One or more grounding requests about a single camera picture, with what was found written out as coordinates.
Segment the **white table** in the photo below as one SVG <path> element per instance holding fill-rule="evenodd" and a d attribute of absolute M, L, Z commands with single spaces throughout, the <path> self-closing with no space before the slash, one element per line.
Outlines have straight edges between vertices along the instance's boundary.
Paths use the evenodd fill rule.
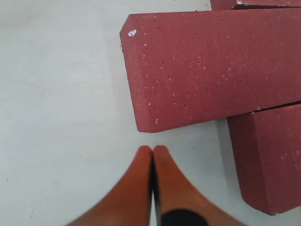
<path fill-rule="evenodd" d="M 271 217 L 244 203 L 225 120 L 136 130 L 119 40 L 127 15 L 210 10 L 208 0 L 0 5 L 0 225 L 66 224 L 115 185 L 139 145 L 156 144 L 167 145 L 196 188 L 239 220 L 300 225 L 300 208 Z"/>

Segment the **gray surface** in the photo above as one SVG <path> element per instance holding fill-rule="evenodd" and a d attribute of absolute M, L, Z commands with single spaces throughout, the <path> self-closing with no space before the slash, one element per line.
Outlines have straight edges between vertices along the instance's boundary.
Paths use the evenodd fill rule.
<path fill-rule="evenodd" d="M 251 226 L 298 226 L 240 196 L 227 123 L 138 133 L 120 49 L 130 13 L 209 10 L 202 0 L 0 1 L 0 224 L 59 226 L 101 199 L 139 145 L 165 144 L 188 179 Z M 151 225 L 155 225 L 152 214 Z"/>

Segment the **red block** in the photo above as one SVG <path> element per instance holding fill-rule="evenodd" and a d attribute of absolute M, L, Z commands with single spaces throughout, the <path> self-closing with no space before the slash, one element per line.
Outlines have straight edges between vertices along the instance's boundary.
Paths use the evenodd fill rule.
<path fill-rule="evenodd" d="M 301 9 L 130 15 L 121 32 L 139 131 L 301 100 Z"/>
<path fill-rule="evenodd" d="M 301 7 L 301 0 L 211 0 L 212 10 Z"/>
<path fill-rule="evenodd" d="M 241 194 L 255 209 L 301 205 L 301 105 L 228 118 Z"/>

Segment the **speckled surface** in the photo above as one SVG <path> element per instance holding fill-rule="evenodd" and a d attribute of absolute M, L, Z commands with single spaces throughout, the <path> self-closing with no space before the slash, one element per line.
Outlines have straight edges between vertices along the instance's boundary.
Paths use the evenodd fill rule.
<path fill-rule="evenodd" d="M 211 0 L 212 10 L 233 9 L 255 6 L 260 7 L 301 7 L 301 0 Z"/>
<path fill-rule="evenodd" d="M 139 131 L 301 100 L 301 9 L 130 15 L 120 36 Z"/>
<path fill-rule="evenodd" d="M 244 200 L 270 215 L 301 205 L 301 105 L 228 118 Z"/>

